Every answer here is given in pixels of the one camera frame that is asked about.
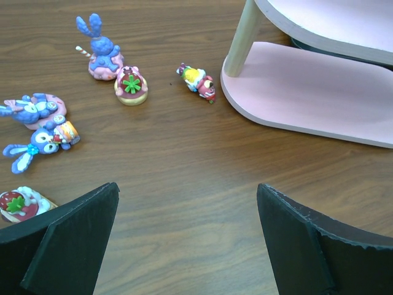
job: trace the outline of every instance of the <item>strawberry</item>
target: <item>strawberry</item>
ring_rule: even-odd
[[[25,207],[25,198],[19,192],[6,192],[0,196],[0,208],[15,213]]]

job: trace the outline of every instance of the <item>cake figurine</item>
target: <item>cake figurine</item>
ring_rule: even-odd
[[[91,38],[91,50],[93,54],[88,53],[80,46],[76,50],[89,58],[88,72],[97,80],[114,80],[117,73],[123,67],[123,55],[120,53],[120,46],[114,45],[113,42],[101,35],[103,25],[98,14],[92,14],[89,18],[91,31],[87,27],[82,17],[76,18],[77,28],[82,34]]]
[[[147,98],[147,82],[136,66],[124,66],[114,87],[117,98],[127,106],[137,106]]]
[[[12,173],[20,174],[27,170],[35,155],[53,154],[60,147],[70,149],[79,140],[80,136],[70,122],[58,125],[50,121],[31,135],[29,144],[9,144],[2,154],[10,158],[21,154],[11,168]]]
[[[205,98],[209,103],[215,102],[216,90],[214,88],[213,79],[206,75],[205,70],[194,69],[181,63],[176,72],[181,76],[192,92],[198,92],[199,96]]]
[[[64,101],[55,95],[34,93],[23,95],[21,100],[4,100],[0,106],[0,117],[11,117],[30,130],[37,130],[48,121],[63,123],[67,109]]]
[[[56,208],[57,205],[30,187],[0,194],[0,213],[5,221],[18,223]]]

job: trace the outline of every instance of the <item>white top shelf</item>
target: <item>white top shelf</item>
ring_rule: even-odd
[[[393,0],[255,0],[280,30],[312,47],[393,65]]]

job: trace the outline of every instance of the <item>brown wood surface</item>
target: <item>brown wood surface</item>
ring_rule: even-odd
[[[95,294],[277,295],[257,212],[258,183],[393,237],[393,151],[263,127],[225,99],[219,75],[243,5],[0,0],[2,99],[53,93],[66,102],[82,137],[70,151],[36,157],[22,175],[11,173],[12,159],[0,157],[0,188],[30,186],[62,205],[108,181],[119,185]],[[142,105],[122,105],[113,82],[95,81],[88,60],[75,51],[76,45],[90,51],[75,18],[92,12],[126,63],[147,79]],[[258,40],[288,44],[268,20]],[[215,104],[188,90],[175,73],[181,62],[215,79]],[[29,143],[30,134],[0,118],[2,148]]]

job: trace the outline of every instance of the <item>pink shelf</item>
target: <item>pink shelf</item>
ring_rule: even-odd
[[[255,42],[225,96],[262,125],[393,148],[393,72],[379,66]]]
[[[289,36],[332,53],[393,65],[391,0],[255,0]]]

